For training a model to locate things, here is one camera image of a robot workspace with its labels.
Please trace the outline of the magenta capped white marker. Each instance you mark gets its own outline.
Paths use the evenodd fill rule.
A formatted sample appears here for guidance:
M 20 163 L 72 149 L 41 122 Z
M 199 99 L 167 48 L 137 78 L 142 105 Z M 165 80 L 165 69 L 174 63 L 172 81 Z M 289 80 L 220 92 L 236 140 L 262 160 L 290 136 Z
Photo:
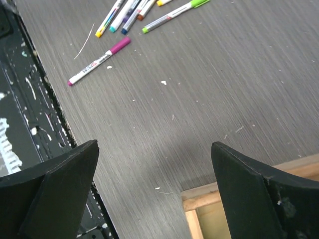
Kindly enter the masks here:
M 95 61 L 90 63 L 88 66 L 86 66 L 80 72 L 78 72 L 76 75 L 72 76 L 67 82 L 68 86 L 73 86 L 75 83 L 77 83 L 83 77 L 85 77 L 90 72 L 92 72 L 94 69 L 99 67 L 103 62 L 105 62 L 111 56 L 115 55 L 118 51 L 123 49 L 129 43 L 131 43 L 131 39 L 129 37 L 125 36 L 118 43 L 116 43 L 114 46 L 112 46 L 108 51 L 106 51 L 101 57 L 99 57 L 98 59 L 96 59 Z

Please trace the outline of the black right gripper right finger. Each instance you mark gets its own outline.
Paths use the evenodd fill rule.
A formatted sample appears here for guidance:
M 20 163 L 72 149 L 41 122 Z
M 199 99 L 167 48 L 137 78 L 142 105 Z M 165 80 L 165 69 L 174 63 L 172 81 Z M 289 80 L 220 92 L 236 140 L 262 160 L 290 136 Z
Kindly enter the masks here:
M 317 239 L 319 184 L 214 142 L 211 159 L 233 239 Z

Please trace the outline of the green capped white marker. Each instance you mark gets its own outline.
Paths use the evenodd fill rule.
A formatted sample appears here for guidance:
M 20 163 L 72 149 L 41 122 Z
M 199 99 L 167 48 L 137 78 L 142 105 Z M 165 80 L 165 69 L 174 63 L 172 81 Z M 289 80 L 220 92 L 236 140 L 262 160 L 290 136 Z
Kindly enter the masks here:
M 199 6 L 204 5 L 205 3 L 209 2 L 209 0 L 192 0 L 182 6 L 180 6 L 179 8 L 163 15 L 162 17 L 154 20 L 153 22 L 149 23 L 148 25 L 144 26 L 142 28 L 142 32 L 143 34 L 146 34 L 154 29 L 156 29 L 157 27 L 165 24 L 166 22 L 172 20 L 173 18 L 179 16 L 180 14 L 192 9 L 192 8 L 197 8 Z

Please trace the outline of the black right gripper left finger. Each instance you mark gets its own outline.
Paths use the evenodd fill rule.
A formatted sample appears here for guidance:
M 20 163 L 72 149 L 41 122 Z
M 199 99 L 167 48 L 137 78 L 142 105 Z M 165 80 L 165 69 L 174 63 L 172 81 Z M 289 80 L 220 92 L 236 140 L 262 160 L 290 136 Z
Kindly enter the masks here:
M 2 239 L 74 239 L 99 157 L 96 140 L 0 179 Z

